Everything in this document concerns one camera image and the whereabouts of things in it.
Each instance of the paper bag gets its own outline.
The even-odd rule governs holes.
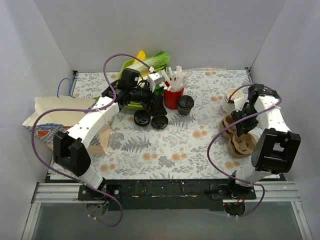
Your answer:
[[[24,126],[29,132],[32,131],[36,119],[44,112],[51,109],[89,109],[95,100],[83,97],[36,97],[35,113],[24,121]],[[57,131],[65,132],[79,122],[86,113],[78,111],[55,111],[48,113],[40,119],[35,128],[35,136],[53,150],[54,135]],[[93,154],[107,153],[108,140],[111,128],[105,124],[92,139],[87,151]]]

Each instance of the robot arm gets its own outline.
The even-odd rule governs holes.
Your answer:
[[[278,101],[279,96],[276,91],[265,89],[262,84],[254,84],[248,90],[248,102],[243,99],[234,101],[236,111],[231,115],[234,121],[238,121],[266,110]],[[287,173],[291,169],[301,142],[300,135],[290,131],[277,107],[260,114],[260,122],[264,131],[252,153],[251,163],[233,173],[233,176],[252,184],[272,174]],[[257,124],[256,118],[242,121],[236,125],[237,135],[248,133]],[[233,182],[231,185],[234,189],[238,187],[237,190],[251,187],[251,184],[238,180],[230,181]]]
[[[94,105],[97,111],[88,112],[75,126],[66,132],[58,131],[53,137],[54,161],[76,175],[82,182],[96,189],[102,188],[103,178],[91,165],[87,148],[98,131],[130,102],[141,103],[151,116],[166,115],[163,95],[156,95],[155,86],[164,81],[159,73],[148,75],[144,87],[138,85],[140,73],[125,69],[115,88],[116,100],[108,108],[99,110],[112,102],[114,95],[108,87]]]

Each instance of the floral tablecloth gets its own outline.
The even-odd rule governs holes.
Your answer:
[[[111,124],[107,154],[91,154],[92,165],[105,179],[212,179],[225,178],[207,159],[207,148],[224,114],[221,109],[224,94],[230,88],[248,84],[245,70],[188,70],[191,83],[184,90],[195,100],[187,117],[169,110],[169,124],[156,130],[149,124],[134,123],[134,111],[123,109]],[[116,72],[108,73],[116,80]],[[80,73],[73,95],[97,97],[108,87],[102,73]],[[258,139],[262,129],[251,133]],[[250,162],[250,158],[233,159],[228,141],[219,137],[212,145],[210,156],[216,164],[231,174]],[[57,164],[54,168],[66,173]],[[65,179],[51,173],[52,180]]]

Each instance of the black cup lid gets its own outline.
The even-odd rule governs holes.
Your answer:
[[[183,95],[178,99],[178,106],[182,109],[191,109],[195,105],[195,101],[191,96]]]
[[[147,126],[150,120],[151,116],[146,110],[139,110],[134,113],[134,122],[140,127]]]
[[[168,118],[164,115],[162,116],[155,116],[151,120],[151,125],[155,129],[164,129],[168,125]]]

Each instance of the glass panel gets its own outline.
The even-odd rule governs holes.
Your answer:
[[[246,208],[255,204],[246,203]],[[32,239],[302,239],[290,202],[264,202],[239,220],[203,209],[126,210],[120,225],[110,228],[87,216],[85,203],[42,203]],[[115,222],[118,217],[114,211],[102,218]]]

